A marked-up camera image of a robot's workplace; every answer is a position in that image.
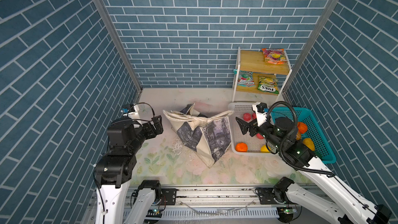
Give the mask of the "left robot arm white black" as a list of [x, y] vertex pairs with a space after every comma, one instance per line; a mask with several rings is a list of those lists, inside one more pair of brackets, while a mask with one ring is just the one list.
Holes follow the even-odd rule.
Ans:
[[162, 117], [150, 121], [122, 117], [107, 128], [109, 151], [95, 166], [97, 224], [121, 224], [125, 198], [144, 141], [163, 133]]

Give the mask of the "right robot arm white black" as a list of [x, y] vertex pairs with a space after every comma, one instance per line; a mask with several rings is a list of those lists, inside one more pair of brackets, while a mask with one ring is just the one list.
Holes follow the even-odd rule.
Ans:
[[271, 113], [266, 113], [258, 114], [251, 122], [240, 118], [236, 118], [236, 122], [242, 134], [261, 134], [267, 144], [276, 148], [282, 161], [309, 178], [330, 198], [327, 201], [284, 177], [274, 186], [276, 201], [297, 203], [331, 224], [388, 223], [392, 212], [385, 205], [376, 205], [362, 197], [341, 181], [314, 151], [296, 139], [296, 115], [271, 122]]

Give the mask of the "beige canvas grocery bag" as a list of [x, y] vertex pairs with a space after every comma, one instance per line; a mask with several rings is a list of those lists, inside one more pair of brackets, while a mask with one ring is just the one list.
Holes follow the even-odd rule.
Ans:
[[208, 117], [188, 104], [181, 111], [163, 111], [182, 144], [196, 152], [203, 163], [211, 168], [232, 144], [232, 131], [228, 110]]

